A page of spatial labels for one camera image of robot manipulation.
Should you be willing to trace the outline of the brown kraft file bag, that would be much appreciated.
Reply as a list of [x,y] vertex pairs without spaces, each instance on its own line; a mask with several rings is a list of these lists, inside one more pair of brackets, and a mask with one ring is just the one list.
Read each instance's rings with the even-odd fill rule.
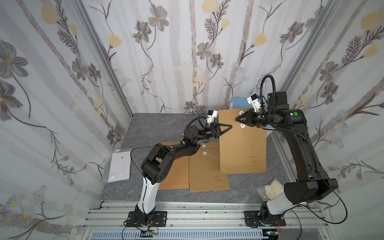
[[159,185],[159,191],[182,190],[189,187],[189,157],[174,160],[169,174]]
[[218,142],[202,145],[189,157],[189,182],[191,193],[230,189],[227,175],[221,173]]
[[219,111],[219,123],[233,126],[220,136],[222,174],[259,174],[267,171],[267,131],[248,126],[242,128],[236,122],[240,112],[247,111],[248,109]]

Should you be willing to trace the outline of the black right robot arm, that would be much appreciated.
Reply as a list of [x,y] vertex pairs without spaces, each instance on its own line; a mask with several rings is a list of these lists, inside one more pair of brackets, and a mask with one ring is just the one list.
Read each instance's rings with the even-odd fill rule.
[[248,127],[270,125],[282,132],[296,166],[294,182],[284,184],[284,191],[272,200],[262,203],[260,217],[264,222],[280,218],[301,203],[322,200],[338,187],[324,170],[309,137],[307,120],[301,110],[291,110],[285,92],[268,95],[268,110],[262,111],[262,99],[254,94],[247,99],[251,109],[236,118]]

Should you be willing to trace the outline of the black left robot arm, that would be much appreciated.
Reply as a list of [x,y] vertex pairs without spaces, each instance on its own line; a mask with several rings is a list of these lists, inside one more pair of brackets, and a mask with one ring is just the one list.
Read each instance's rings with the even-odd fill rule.
[[218,139],[232,128],[232,125],[211,123],[200,129],[189,124],[179,144],[166,146],[157,143],[154,145],[141,165],[143,187],[140,200],[135,207],[136,216],[143,222],[153,219],[160,183],[168,176],[175,160],[196,154],[201,146],[199,141]]

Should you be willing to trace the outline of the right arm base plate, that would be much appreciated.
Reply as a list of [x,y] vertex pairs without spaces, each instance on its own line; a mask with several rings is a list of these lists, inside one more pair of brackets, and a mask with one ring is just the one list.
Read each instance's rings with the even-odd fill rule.
[[244,211],[247,227],[285,227],[286,221],[282,215],[271,215],[265,211]]

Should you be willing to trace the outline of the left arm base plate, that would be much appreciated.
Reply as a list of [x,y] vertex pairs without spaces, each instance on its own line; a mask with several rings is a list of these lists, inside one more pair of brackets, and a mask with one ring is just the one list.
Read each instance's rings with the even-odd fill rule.
[[165,227],[167,224],[168,212],[154,211],[148,215],[141,211],[129,212],[123,225],[125,227]]

